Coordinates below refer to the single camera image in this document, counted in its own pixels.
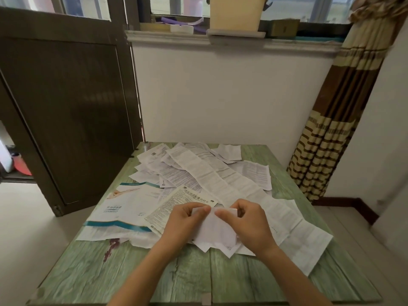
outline green table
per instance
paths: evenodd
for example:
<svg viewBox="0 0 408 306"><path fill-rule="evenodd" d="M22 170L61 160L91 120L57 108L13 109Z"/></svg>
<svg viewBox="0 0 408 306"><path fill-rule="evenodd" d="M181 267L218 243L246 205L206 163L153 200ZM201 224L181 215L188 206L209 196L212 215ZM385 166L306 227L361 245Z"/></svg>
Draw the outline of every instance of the green table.
<svg viewBox="0 0 408 306"><path fill-rule="evenodd" d="M136 171L136 156L160 143L141 143L113 181L106 195ZM166 143L173 147L175 143ZM328 226L265 145L242 145L242 159L269 165L273 197L294 199L304 218L330 232ZM106 304L130 272L141 262L147 249L129 242L73 241L39 286L28 305ZM309 279L334 302L376 302L381 296L356 266L349 254L332 240ZM285 304L285 297L272 274L255 257L219 250L207 253L187 245L161 277L151 302L201 303L211 293L212 303Z"/></svg>

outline person's left hand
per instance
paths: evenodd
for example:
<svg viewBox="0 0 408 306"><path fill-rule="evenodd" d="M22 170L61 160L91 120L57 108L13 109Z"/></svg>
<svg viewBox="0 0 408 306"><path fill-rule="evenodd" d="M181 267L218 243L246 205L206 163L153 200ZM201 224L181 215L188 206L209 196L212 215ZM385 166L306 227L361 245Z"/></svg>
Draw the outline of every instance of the person's left hand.
<svg viewBox="0 0 408 306"><path fill-rule="evenodd" d="M202 208L191 215L193 208L196 207ZM163 235L157 242L169 254L170 259L176 257L210 211L211 206L195 202L173 207Z"/></svg>

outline red stain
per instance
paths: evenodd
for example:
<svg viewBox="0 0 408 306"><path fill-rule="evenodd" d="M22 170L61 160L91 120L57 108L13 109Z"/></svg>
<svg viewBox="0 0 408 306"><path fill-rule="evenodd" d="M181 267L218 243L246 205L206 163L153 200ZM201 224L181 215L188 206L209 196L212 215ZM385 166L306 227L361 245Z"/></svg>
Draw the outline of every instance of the red stain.
<svg viewBox="0 0 408 306"><path fill-rule="evenodd" d="M110 246L109 246L108 251L105 252L105 257L104 257L104 259L103 259L103 262L106 262L106 260L111 256L111 253L112 253L112 250L113 250L113 249L119 247L119 245L120 245L119 238L112 238L112 239L109 241L109 245L110 245Z"/></svg>

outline purple object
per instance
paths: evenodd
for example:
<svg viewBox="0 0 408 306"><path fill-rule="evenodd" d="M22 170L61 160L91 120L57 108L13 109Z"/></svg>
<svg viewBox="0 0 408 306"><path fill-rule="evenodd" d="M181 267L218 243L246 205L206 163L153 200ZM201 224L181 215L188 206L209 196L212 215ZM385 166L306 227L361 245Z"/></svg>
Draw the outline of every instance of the purple object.
<svg viewBox="0 0 408 306"><path fill-rule="evenodd" d="M177 25L179 25L179 26L185 26L185 25L187 25L187 26L193 26L195 31L201 32L201 33L206 33L206 32L207 32L206 29L197 26L198 24L201 24L201 23L203 22L203 20L204 20L204 19L201 18L201 19L199 19L199 20L197 20L197 21L195 21L195 22L181 22L181 21L173 20L173 19L166 18L166 17L162 17L162 18L161 18L161 21L164 22L164 23L166 23L166 24L177 24Z"/></svg>

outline striped curtain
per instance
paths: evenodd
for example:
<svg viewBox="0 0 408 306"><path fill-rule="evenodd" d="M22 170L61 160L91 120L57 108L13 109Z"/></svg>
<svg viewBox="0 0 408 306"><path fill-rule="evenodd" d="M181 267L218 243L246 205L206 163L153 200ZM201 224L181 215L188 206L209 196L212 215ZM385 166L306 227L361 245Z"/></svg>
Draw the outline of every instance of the striped curtain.
<svg viewBox="0 0 408 306"><path fill-rule="evenodd" d="M287 168L310 200L324 195L358 125L407 0L356 0L354 22L323 83Z"/></svg>

